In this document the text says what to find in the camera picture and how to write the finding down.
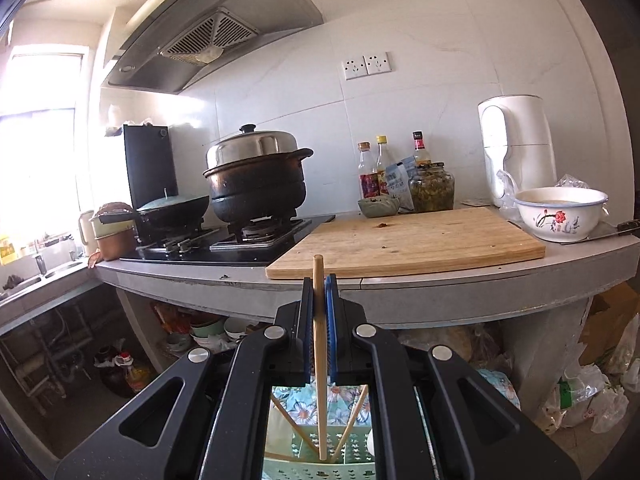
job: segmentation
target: sink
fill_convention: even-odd
[[[60,266],[55,267],[54,269],[50,270],[49,272],[47,272],[44,277],[45,278],[53,278],[56,274],[59,274],[60,272],[65,272],[66,270],[71,269],[72,267],[76,267],[78,265],[83,265],[84,262],[69,262],[67,264],[62,264]]]
[[[0,294],[0,301],[4,301],[7,298],[12,297],[14,294],[17,294],[21,290],[24,290],[25,288],[29,288],[31,285],[35,285],[36,283],[41,282],[41,281],[42,281],[42,277],[41,276],[34,276],[33,278],[29,278],[28,280],[24,280],[23,282],[21,282],[18,285],[14,286],[14,288],[10,288],[9,290],[6,290],[2,294]]]

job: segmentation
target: cutting board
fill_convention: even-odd
[[[267,267],[267,277],[311,277],[314,254],[338,278],[473,269],[545,256],[542,242],[487,208],[335,220]]]

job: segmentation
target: wooden chopstick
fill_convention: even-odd
[[[314,361],[316,366],[316,402],[318,403],[318,444],[321,462],[327,459],[326,443],[326,313],[324,311],[324,260],[314,256]]]
[[[365,384],[362,388],[362,391],[360,392],[360,397],[358,398],[358,402],[356,402],[356,405],[351,411],[351,415],[349,416],[349,421],[347,422],[347,427],[344,429],[344,433],[340,437],[338,446],[335,448],[334,454],[332,454],[331,458],[329,459],[329,464],[333,464],[335,463],[336,460],[338,460],[338,457],[340,456],[340,452],[342,451],[342,446],[344,446],[344,443],[347,442],[347,438],[351,434],[353,425],[356,423],[356,418],[358,417],[358,413],[360,413],[360,410],[362,409],[362,405],[364,404],[364,399],[367,398],[368,393],[369,393],[369,385]]]
[[[279,453],[272,453],[270,451],[265,451],[264,452],[264,457],[265,458],[274,458],[276,460],[287,460],[288,462],[308,462],[307,460],[304,460],[303,458],[300,458],[300,457],[297,457],[297,456],[280,455]]]
[[[287,413],[287,410],[284,409],[284,406],[280,403],[280,401],[276,398],[273,393],[271,394],[271,402],[278,409],[278,411],[282,414],[282,416],[286,419],[286,421],[291,425],[293,431],[295,431],[298,436],[304,441],[305,444],[309,446],[309,448],[318,456],[318,448],[316,444],[313,443],[311,438],[309,438],[308,434],[302,431],[299,425],[296,424],[296,421],[291,418],[291,415]]]

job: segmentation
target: soy sauce bottle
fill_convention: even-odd
[[[370,152],[368,142],[359,142],[360,164],[358,174],[360,176],[360,195],[363,198],[371,198],[380,195],[380,185],[378,184],[378,168]]]

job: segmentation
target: metal bolt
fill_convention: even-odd
[[[438,361],[448,361],[453,357],[451,348],[444,345],[438,345],[431,350],[431,353]]]
[[[209,350],[206,348],[194,348],[189,352],[189,361],[192,363],[201,363],[209,359]]]
[[[284,329],[277,325],[268,326],[264,329],[264,336],[267,339],[280,339],[284,336]]]
[[[356,334],[360,337],[373,337],[376,335],[376,327],[369,324],[358,325],[356,327]]]

